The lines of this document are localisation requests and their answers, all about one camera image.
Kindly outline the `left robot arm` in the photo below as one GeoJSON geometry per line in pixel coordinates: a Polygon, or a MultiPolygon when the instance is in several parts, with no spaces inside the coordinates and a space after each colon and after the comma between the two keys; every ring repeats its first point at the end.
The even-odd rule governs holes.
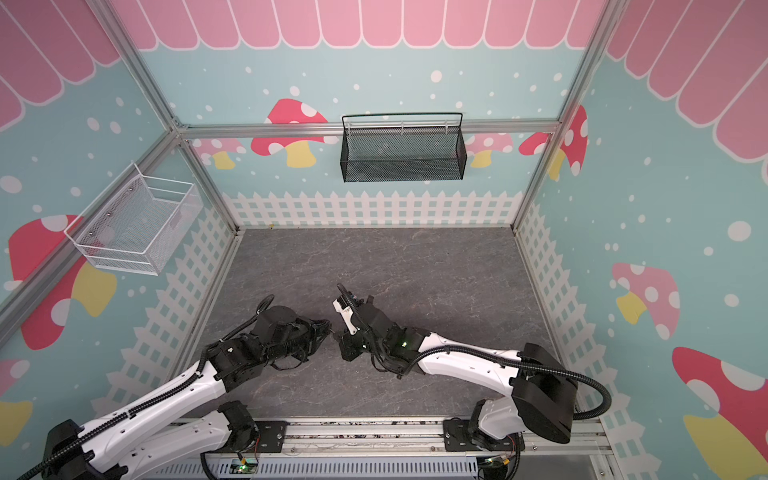
{"type": "Polygon", "coordinates": [[[138,479],[189,455],[254,449],[263,437],[238,401],[185,426],[170,425],[281,359],[306,362],[330,334],[330,321],[302,317],[272,300],[265,297],[253,317],[207,345],[198,362],[135,402],[83,426],[72,420],[55,426],[43,460],[23,478],[138,479]]]}

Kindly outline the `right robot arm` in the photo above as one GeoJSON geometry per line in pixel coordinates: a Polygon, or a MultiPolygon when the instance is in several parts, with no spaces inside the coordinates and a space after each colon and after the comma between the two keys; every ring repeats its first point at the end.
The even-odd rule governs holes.
{"type": "Polygon", "coordinates": [[[367,353],[379,372],[399,378],[413,372],[456,378],[498,393],[477,403],[469,422],[482,439],[502,440],[531,431],[567,444],[576,421],[598,418],[612,405],[599,381],[567,370],[545,348],[488,349],[456,342],[435,332],[402,327],[371,298],[355,297],[344,286],[333,305],[345,329],[338,336],[342,357],[367,353]]]}

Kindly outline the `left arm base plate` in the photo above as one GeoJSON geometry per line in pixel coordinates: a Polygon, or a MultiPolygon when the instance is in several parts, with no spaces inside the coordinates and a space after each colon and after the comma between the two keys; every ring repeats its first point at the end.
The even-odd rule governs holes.
{"type": "Polygon", "coordinates": [[[281,453],[289,423],[278,420],[256,420],[241,452],[253,454],[281,453]]]}

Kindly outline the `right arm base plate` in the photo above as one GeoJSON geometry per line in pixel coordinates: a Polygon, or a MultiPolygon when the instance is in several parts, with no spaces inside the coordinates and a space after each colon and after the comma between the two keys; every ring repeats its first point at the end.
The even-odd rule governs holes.
{"type": "Polygon", "coordinates": [[[520,433],[497,440],[481,432],[469,419],[453,417],[442,422],[442,439],[447,452],[507,452],[517,453],[525,450],[525,442],[520,433]]]}

